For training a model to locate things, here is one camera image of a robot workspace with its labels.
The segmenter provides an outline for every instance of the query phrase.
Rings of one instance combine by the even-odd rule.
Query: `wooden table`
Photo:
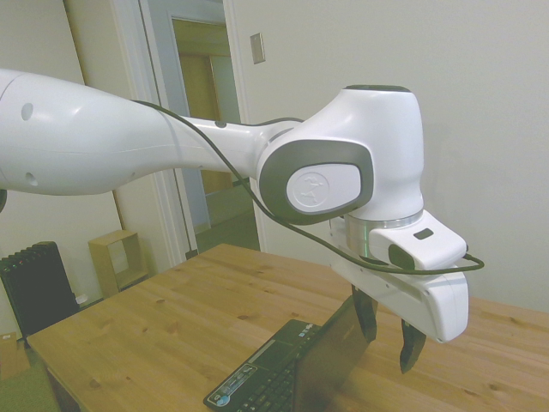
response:
[[[222,245],[28,341],[83,410],[206,411],[288,319],[322,324],[350,293],[330,268]],[[549,314],[471,299],[466,332],[405,375],[401,320],[377,321],[329,411],[549,411]]]

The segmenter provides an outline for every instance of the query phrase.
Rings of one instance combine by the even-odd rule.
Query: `robot logo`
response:
[[[328,180],[320,173],[305,173],[295,182],[293,195],[300,205],[318,207],[329,194]]]

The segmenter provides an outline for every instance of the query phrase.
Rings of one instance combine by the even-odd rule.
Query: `light switch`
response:
[[[265,51],[263,50],[263,39],[261,33],[250,36],[251,56],[254,59],[254,64],[265,61]]]

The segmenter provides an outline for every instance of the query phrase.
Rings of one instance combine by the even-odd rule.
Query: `laptop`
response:
[[[350,296],[322,327],[288,321],[204,404],[218,412],[321,412],[367,347]]]

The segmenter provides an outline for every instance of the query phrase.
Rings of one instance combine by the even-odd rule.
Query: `wooden shelf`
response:
[[[117,242],[122,243],[128,262],[127,269],[120,271],[115,270],[109,251],[109,246]],[[136,232],[117,230],[90,240],[88,245],[104,298],[119,293],[123,288],[127,288],[148,275]]]

